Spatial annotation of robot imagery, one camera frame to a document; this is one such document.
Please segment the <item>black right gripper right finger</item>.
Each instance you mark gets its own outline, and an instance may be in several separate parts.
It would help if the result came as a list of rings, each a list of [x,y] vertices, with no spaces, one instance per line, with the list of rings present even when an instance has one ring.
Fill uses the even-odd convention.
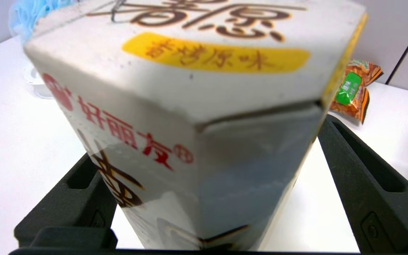
[[[318,140],[359,251],[408,254],[408,180],[332,115]]]

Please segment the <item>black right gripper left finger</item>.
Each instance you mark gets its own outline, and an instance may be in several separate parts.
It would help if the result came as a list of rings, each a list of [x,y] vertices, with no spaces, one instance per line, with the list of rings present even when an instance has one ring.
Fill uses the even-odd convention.
[[[115,248],[110,229],[117,203],[88,155],[83,155],[21,220],[19,248]]]

